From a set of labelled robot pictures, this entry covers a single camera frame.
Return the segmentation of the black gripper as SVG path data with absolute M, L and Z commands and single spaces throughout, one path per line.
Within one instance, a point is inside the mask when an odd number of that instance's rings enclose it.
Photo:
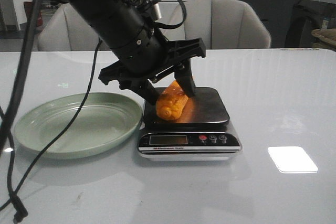
M 201 38 L 167 41 L 158 29 L 150 32 L 145 28 L 99 35 L 118 58 L 101 69 L 99 79 L 104 84 L 117 80 L 121 89 L 135 90 L 149 104 L 156 104 L 160 95 L 150 81 L 157 82 L 174 73 L 184 93 L 195 96 L 190 59 L 206 56 Z

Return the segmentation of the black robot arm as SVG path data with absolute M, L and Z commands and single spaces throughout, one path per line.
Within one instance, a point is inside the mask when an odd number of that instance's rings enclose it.
M 100 71 L 99 79 L 104 84 L 116 80 L 120 89 L 131 90 L 155 104 L 159 93 L 153 84 L 174 74 L 184 93 L 195 95 L 190 59 L 205 57 L 205 45 L 200 38 L 167 40 L 162 30 L 179 25 L 157 22 L 151 13 L 154 1 L 52 1 L 70 4 L 117 56 L 117 62 Z

